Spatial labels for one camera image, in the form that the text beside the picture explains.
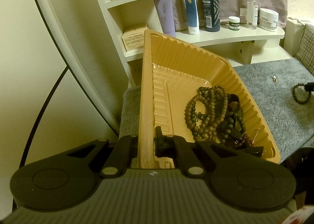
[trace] blue spray bottle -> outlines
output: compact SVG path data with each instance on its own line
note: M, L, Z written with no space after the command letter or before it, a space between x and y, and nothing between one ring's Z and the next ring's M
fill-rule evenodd
M209 32L220 30L219 0L203 0L205 28Z

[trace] woven cushion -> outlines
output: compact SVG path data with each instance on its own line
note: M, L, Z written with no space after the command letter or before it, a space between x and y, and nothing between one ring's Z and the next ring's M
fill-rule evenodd
M306 24L296 58L314 75L314 26Z

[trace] white lid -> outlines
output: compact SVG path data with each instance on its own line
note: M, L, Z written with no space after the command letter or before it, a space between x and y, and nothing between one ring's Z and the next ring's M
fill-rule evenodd
M199 27L190 27L189 28L189 34L190 35L198 35L199 34Z
M270 10L270 9L267 9L267 8L261 8L259 10L259 13L260 15L265 15L265 16L268 16L270 18L274 18L274 19L278 19L279 17L279 14L276 12L276 11L273 11L273 10Z
M230 22L240 23L240 18L236 16L229 16Z

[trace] white paper tag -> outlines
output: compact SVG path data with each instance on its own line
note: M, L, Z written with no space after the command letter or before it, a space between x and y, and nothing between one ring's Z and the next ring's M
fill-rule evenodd
M240 16L246 16L246 8L240 8Z

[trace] plastic basket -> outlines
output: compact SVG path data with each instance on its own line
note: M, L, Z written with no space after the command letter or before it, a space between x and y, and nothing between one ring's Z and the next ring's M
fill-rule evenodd
M167 168L169 160L154 154L155 127L194 142L184 120L184 109L200 86L222 85L239 96L246 133L257 132L255 146L263 159L280 162L280 153L266 121L243 81L230 63L210 51L158 33L145 31L139 123L139 167Z

